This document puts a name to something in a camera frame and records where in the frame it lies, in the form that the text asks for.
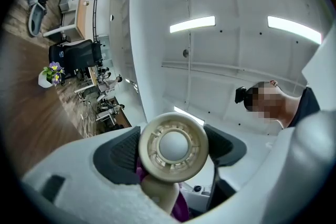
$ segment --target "ear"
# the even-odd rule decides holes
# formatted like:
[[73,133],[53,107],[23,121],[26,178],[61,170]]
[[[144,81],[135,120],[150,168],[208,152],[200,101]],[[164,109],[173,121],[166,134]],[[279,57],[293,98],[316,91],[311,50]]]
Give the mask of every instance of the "ear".
[[271,80],[269,83],[274,87],[278,85],[278,82],[276,80]]

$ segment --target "ceiling light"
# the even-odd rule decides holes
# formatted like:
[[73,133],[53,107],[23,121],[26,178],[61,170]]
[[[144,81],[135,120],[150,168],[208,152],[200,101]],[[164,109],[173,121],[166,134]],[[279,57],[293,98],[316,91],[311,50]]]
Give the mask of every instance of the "ceiling light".
[[170,33],[192,29],[192,28],[197,28],[197,27],[215,26],[215,25],[216,25],[215,16],[198,18],[194,20],[188,20],[186,22],[179,23],[176,25],[172,25],[170,27]]
[[202,121],[201,119],[195,117],[195,116],[192,116],[191,114],[189,114],[188,112],[185,112],[183,111],[182,109],[179,109],[178,107],[174,106],[174,110],[177,112],[177,113],[181,113],[181,114],[184,114],[184,115],[187,115],[191,118],[193,118],[198,124],[200,124],[201,126],[204,125],[204,121]]
[[285,20],[272,16],[268,16],[267,20],[268,20],[268,27],[288,31],[297,34],[299,36],[308,38],[316,42],[317,44],[322,44],[321,34],[307,26],[292,22],[290,20]]

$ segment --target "hair bun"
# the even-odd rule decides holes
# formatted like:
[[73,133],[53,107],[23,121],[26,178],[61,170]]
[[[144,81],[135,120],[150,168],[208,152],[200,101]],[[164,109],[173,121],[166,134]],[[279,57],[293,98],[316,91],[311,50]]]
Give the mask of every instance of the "hair bun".
[[238,104],[244,100],[246,97],[246,88],[245,87],[240,87],[236,90],[236,97],[235,97],[235,103]]

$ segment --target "black shirt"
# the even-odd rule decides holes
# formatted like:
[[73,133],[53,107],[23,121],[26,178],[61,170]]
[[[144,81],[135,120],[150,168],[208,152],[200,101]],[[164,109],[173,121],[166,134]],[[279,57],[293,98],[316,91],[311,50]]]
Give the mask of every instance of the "black shirt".
[[305,88],[302,93],[298,110],[288,127],[295,127],[302,119],[320,110],[316,97],[310,88]]

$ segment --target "potted plant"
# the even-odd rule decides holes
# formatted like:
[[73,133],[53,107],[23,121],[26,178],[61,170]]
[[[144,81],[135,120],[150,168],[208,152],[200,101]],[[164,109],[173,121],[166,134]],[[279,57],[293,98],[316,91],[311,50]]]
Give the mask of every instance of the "potted plant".
[[39,74],[38,84],[43,88],[56,86],[62,80],[62,73],[64,74],[64,69],[59,65],[59,62],[51,62],[49,67],[44,67]]

